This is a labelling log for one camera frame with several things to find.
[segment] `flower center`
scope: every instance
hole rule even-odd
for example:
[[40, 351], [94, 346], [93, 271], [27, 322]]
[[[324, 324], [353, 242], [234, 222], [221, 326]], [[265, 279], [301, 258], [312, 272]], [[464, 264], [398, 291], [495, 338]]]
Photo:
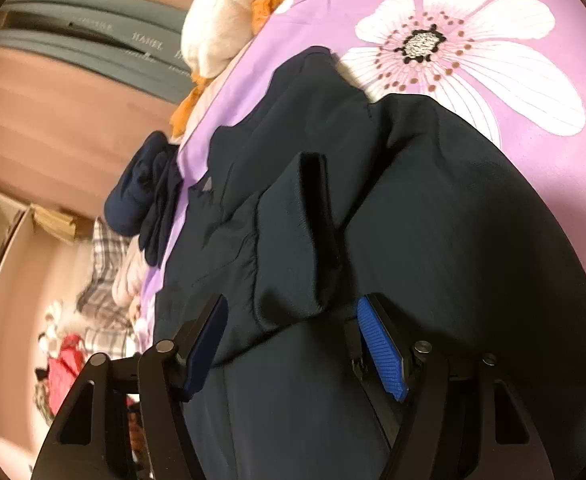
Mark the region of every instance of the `flower center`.
[[424, 60], [430, 61], [431, 54], [438, 52], [440, 43], [447, 41], [447, 38], [437, 30], [435, 23], [429, 30], [416, 29], [404, 39], [403, 46], [393, 49], [394, 52], [402, 52], [404, 63], [415, 59], [418, 63]]

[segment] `plaid fabric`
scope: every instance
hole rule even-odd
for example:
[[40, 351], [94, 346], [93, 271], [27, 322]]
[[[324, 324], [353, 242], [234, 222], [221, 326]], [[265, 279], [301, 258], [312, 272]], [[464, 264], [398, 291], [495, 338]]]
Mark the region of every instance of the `plaid fabric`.
[[[92, 277], [77, 297], [76, 310], [98, 327], [95, 334], [90, 334], [90, 338], [96, 341], [105, 342], [111, 337], [106, 333], [103, 336], [98, 335], [99, 330], [128, 332], [131, 328], [126, 309], [115, 304], [111, 292], [113, 281], [126, 255], [129, 243], [130, 238], [111, 231], [102, 219], [95, 219], [92, 240]], [[115, 339], [113, 339], [114, 345], [119, 348], [120, 342], [116, 342]]]
[[135, 352], [132, 329], [87, 328], [84, 334], [84, 348], [89, 355], [104, 352], [111, 359], [130, 357]]

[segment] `red clothing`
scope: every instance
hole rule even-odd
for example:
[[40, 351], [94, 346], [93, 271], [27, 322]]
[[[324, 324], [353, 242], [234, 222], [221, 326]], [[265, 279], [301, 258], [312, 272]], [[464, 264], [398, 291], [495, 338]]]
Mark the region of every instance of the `red clothing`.
[[50, 367], [48, 372], [50, 391], [48, 404], [53, 415], [57, 415], [75, 379], [84, 367], [84, 354], [78, 348], [81, 341], [82, 339], [77, 334], [66, 336], [62, 340], [57, 359], [48, 359]]

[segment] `purple bedsheet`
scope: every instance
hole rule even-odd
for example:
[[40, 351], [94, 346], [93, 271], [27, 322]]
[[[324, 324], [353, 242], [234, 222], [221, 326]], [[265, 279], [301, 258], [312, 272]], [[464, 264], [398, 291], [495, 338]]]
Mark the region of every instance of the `purple bedsheet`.
[[207, 170], [213, 132], [240, 121], [273, 71], [315, 44], [334, 51], [372, 100], [428, 94], [476, 126], [542, 196], [586, 269], [586, 9], [579, 0], [286, 0], [179, 155], [183, 192], [163, 266], [147, 278], [147, 303], [184, 224], [185, 190]]

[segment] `metal bolt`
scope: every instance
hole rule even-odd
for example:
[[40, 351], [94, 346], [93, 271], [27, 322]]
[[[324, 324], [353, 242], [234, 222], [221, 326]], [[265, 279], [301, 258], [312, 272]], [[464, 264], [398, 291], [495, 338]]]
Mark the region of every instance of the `metal bolt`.
[[106, 355], [104, 354], [95, 354], [93, 357], [90, 358], [89, 363], [93, 366], [100, 366], [106, 362]]
[[493, 354], [484, 354], [482, 355], [482, 361], [485, 365], [489, 366], [496, 366], [497, 365], [497, 357]]
[[419, 354], [428, 354], [433, 350], [433, 345], [428, 341], [416, 341], [413, 348], [415, 348], [415, 351]]
[[170, 339], [163, 339], [157, 345], [155, 345], [155, 349], [160, 352], [160, 354], [164, 354], [173, 350], [174, 346], [175, 345], [173, 344], [173, 341]]

